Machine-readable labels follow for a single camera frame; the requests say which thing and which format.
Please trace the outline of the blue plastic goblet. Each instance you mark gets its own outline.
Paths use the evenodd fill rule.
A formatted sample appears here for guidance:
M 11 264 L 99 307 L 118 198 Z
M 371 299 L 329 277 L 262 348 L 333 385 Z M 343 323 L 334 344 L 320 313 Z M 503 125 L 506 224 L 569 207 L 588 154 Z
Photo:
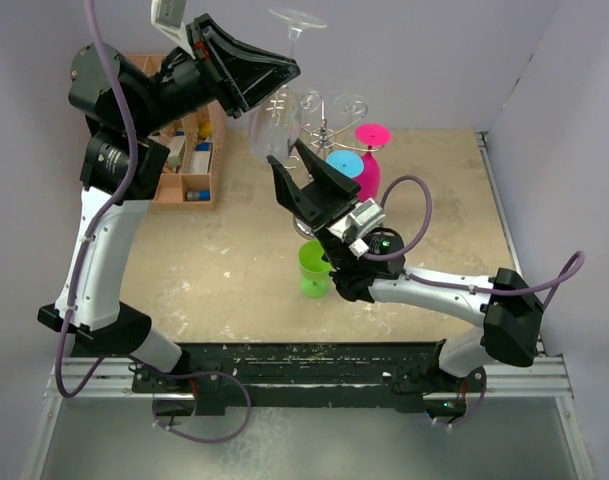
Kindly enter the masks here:
M 338 150 L 330 153 L 327 163 L 351 179 L 357 178 L 364 170 L 362 158 L 350 150 Z

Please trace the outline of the tall clear flute glass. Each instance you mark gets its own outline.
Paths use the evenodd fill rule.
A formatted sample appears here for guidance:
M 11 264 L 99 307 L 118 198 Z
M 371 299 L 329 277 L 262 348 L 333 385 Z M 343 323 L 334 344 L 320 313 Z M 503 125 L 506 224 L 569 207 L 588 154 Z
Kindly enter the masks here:
M 289 50 L 287 58 L 293 60 L 296 46 L 303 31 L 325 29 L 328 24 L 320 18 L 288 7 L 271 7 L 269 12 L 288 26 Z M 272 156 L 286 165 L 290 151 L 301 129 L 301 101 L 287 84 L 269 96 L 251 114 L 248 124 L 251 153 L 263 163 Z

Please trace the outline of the green plastic goblet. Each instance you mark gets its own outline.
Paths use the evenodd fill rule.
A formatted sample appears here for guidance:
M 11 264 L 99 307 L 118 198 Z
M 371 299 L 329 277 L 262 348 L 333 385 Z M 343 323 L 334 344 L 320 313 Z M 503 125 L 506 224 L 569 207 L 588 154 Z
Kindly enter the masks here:
M 324 250 L 317 240 L 307 241 L 298 251 L 300 290 L 309 298 L 321 298 L 330 288 L 331 265 L 323 256 Z

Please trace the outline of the clear wine glass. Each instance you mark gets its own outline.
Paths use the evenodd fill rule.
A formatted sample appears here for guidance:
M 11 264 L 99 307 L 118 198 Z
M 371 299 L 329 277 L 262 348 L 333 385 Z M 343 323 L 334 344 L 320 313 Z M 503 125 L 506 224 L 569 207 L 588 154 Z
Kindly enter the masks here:
M 359 94 L 339 95 L 334 101 L 334 108 L 340 116 L 346 117 L 338 133 L 350 130 L 368 114 L 368 105 L 365 98 Z
M 312 131 L 321 122 L 323 99 L 317 90 L 308 89 L 298 93 L 298 101 L 301 127 Z

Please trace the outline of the pink plastic goblet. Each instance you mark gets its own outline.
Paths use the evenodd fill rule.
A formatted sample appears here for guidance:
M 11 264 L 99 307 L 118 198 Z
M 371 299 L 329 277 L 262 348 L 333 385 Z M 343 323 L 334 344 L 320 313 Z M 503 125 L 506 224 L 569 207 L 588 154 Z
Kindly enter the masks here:
M 391 141 L 392 134 L 387 127 L 381 124 L 366 123 L 356 128 L 355 137 L 367 147 L 361 157 L 363 171 L 355 178 L 360 185 L 358 199 L 360 202 L 365 202 L 369 198 L 375 199 L 378 195 L 381 170 L 375 158 L 375 152 Z

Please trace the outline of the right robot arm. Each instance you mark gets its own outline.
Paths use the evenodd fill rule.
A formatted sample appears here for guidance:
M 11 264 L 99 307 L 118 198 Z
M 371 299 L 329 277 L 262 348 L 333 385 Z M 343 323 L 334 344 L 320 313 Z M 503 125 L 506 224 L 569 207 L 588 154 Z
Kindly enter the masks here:
M 459 337 L 439 342 L 428 369 L 436 389 L 451 391 L 493 361 L 533 364 L 544 306 L 517 272 L 501 268 L 491 276 L 457 276 L 407 265 L 411 247 L 385 227 L 382 206 L 373 199 L 359 201 L 359 184 L 302 141 L 294 147 L 311 180 L 298 187 L 285 166 L 268 156 L 276 200 L 320 243 L 340 296 L 410 305 L 470 324 Z

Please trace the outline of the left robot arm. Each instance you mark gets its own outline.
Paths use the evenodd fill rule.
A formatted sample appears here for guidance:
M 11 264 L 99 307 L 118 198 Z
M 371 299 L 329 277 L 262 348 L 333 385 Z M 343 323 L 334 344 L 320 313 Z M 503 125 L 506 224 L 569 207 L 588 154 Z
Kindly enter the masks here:
M 120 299 L 136 230 L 169 155 L 153 134 L 211 103 L 238 117 L 300 72 L 293 59 L 236 40 L 208 15 L 184 26 L 181 38 L 150 75 L 100 36 L 75 56 L 68 99 L 90 131 L 78 239 L 59 297 L 37 314 L 95 355 L 153 366 L 168 392 L 189 382 L 184 352 Z

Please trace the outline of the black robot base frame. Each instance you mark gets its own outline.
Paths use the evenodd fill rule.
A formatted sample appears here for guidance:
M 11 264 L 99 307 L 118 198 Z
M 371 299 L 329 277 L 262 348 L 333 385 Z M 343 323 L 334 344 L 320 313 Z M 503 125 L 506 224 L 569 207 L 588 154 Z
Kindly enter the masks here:
M 480 393 L 486 372 L 458 379 L 437 368 L 431 342 L 184 343 L 189 371 L 170 380 L 130 363 L 132 387 L 151 393 L 156 412 L 221 416 L 229 407 L 385 408 L 399 413 L 464 414 L 464 397 Z

